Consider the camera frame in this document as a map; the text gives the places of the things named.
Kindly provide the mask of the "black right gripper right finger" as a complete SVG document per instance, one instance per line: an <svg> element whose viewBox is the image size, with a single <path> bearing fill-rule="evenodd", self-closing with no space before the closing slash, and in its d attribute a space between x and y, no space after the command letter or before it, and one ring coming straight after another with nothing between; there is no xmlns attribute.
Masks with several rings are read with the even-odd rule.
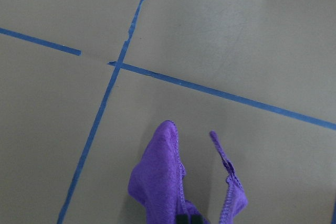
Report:
<svg viewBox="0 0 336 224"><path fill-rule="evenodd" d="M203 217L201 215L191 215L191 224L203 224Z"/></svg>

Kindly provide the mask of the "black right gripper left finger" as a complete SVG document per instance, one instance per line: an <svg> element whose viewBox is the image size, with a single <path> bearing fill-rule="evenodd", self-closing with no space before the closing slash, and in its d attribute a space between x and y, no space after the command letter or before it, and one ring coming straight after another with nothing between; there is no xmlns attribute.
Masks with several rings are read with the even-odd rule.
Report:
<svg viewBox="0 0 336 224"><path fill-rule="evenodd" d="M176 215L176 224L188 224L188 215Z"/></svg>

